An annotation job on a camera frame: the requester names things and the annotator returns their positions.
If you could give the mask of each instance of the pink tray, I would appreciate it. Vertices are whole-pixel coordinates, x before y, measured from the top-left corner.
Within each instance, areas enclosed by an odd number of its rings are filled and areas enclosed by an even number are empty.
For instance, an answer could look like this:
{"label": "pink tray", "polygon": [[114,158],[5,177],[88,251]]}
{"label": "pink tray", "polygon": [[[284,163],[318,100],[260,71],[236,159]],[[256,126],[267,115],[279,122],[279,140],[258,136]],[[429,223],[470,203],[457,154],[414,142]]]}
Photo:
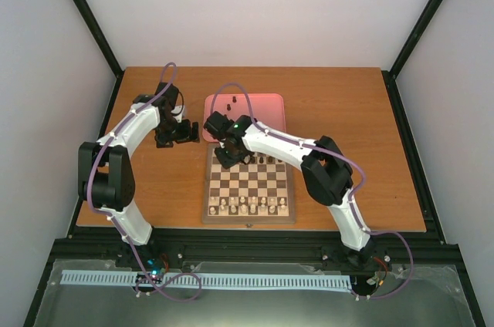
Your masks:
{"label": "pink tray", "polygon": [[[202,125],[206,122],[206,119],[211,113],[211,102],[214,95],[208,96],[204,104],[204,120]],[[237,102],[233,103],[233,96],[236,97]],[[285,106],[283,104],[283,97],[277,93],[250,93],[249,99],[252,104],[252,110],[254,111],[254,117],[262,121],[265,125],[274,129],[286,132],[285,126]],[[228,111],[226,105],[230,104],[232,109]],[[226,115],[229,119],[237,120],[241,115],[248,115],[249,108],[247,107],[247,101],[243,94],[220,94],[216,97],[214,111],[218,111]],[[208,142],[217,142],[211,134],[209,134],[204,128],[202,129],[202,138]]]}

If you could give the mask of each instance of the wooden tabletop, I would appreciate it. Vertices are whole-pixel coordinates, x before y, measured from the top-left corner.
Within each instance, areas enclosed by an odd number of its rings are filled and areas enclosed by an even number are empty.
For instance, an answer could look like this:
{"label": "wooden tabletop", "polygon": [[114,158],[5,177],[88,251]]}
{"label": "wooden tabletop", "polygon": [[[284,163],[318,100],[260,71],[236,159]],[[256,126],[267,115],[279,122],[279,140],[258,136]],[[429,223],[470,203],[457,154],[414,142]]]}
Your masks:
{"label": "wooden tabletop", "polygon": [[[160,72],[158,67],[127,68],[107,131],[128,112],[138,94],[154,94]],[[231,81],[241,83],[250,93],[279,93],[285,102],[288,133],[332,137],[346,157],[363,167],[367,184],[356,199],[371,229],[425,231],[379,69],[181,67],[175,85],[184,94],[188,118],[201,124],[205,98]],[[225,89],[225,93],[236,92]],[[153,132],[137,148],[132,156],[135,199],[153,226],[245,228],[201,222],[207,146],[202,140],[157,149]],[[293,169],[293,175],[296,223],[255,225],[253,229],[336,230],[328,210],[306,192],[302,174]],[[360,181],[358,172],[353,179]],[[109,222],[92,214],[84,203],[77,225]]]}

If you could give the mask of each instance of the gray wall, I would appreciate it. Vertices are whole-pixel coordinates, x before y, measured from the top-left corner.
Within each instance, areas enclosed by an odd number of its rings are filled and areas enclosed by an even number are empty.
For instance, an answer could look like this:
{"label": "gray wall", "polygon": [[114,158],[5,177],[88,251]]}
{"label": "gray wall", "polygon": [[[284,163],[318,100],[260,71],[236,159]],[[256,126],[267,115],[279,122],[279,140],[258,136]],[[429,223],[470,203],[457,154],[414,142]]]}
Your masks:
{"label": "gray wall", "polygon": [[113,77],[71,0],[0,0],[0,325],[22,325]]}
{"label": "gray wall", "polygon": [[445,0],[398,85],[448,242],[494,325],[494,0]]}
{"label": "gray wall", "polygon": [[123,66],[391,67],[427,0],[88,0]]}

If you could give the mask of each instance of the gray floor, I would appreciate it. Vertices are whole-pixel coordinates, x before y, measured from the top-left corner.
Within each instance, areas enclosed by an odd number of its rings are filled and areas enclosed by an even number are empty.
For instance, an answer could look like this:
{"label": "gray floor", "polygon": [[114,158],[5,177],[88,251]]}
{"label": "gray floor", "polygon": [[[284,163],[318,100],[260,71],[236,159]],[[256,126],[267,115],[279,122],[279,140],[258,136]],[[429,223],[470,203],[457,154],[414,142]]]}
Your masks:
{"label": "gray floor", "polygon": [[[450,270],[444,274],[425,269],[383,301],[355,302],[339,292],[205,290],[184,304],[159,295],[136,298],[131,288],[57,285],[54,271],[36,326],[474,326],[459,281]],[[401,281],[388,276],[387,290]],[[169,293],[183,298],[194,290]]]}

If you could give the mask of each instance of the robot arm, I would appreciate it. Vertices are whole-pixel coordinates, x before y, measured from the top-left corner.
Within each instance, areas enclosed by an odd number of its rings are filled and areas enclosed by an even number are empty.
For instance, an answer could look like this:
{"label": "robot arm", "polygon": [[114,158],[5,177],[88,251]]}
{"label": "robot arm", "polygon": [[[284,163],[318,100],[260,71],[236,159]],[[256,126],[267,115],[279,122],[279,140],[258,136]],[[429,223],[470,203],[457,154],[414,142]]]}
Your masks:
{"label": "robot arm", "polygon": [[[166,84],[160,83],[155,94]],[[93,181],[93,205],[110,214],[109,220],[116,219],[136,245],[147,244],[152,227],[144,220],[134,201],[135,180],[130,165],[132,154],[152,130],[155,131],[154,139],[158,148],[172,147],[174,142],[199,141],[198,123],[191,124],[184,119],[185,105],[175,105],[178,94],[178,88],[170,86],[162,97],[137,112],[153,98],[153,95],[138,96],[129,113],[107,135],[95,143],[85,142],[79,148],[78,189],[79,195],[86,200],[87,181],[94,158],[113,137],[100,164],[100,167],[108,166],[108,173],[98,171]]]}
{"label": "robot arm", "polygon": [[[359,227],[350,209],[349,193],[353,185],[350,165],[329,154],[302,147],[303,144],[308,144],[341,154],[333,140],[329,137],[303,140],[257,123],[264,131],[253,125],[250,117],[245,115],[233,122],[215,112],[206,120],[205,129],[220,141],[221,146],[215,149],[215,154],[222,166],[230,168],[238,162],[247,164],[252,153],[260,152],[301,170],[309,195],[327,206],[333,215],[343,244],[351,250],[362,251],[369,242],[370,235]],[[273,137],[272,133],[282,138]],[[299,146],[286,140],[298,140]],[[354,207],[363,223],[358,207]]]}

